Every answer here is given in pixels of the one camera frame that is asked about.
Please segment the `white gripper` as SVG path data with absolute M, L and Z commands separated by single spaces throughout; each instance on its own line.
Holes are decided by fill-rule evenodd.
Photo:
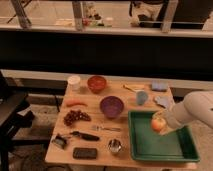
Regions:
M 177 130 L 183 127 L 183 123 L 178 119 L 181 115 L 182 110 L 177 107 L 171 107 L 169 109 L 165 109 L 163 112 L 158 111 L 152 115 L 153 118 L 163 118 L 166 122 L 165 127 L 160 131 L 156 132 L 159 135 L 166 135 L 173 130 Z

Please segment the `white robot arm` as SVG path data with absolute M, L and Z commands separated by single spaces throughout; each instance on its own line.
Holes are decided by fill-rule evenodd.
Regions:
M 152 115 L 151 128 L 160 135 L 198 120 L 213 129 L 213 91 L 194 91 L 184 99 Z

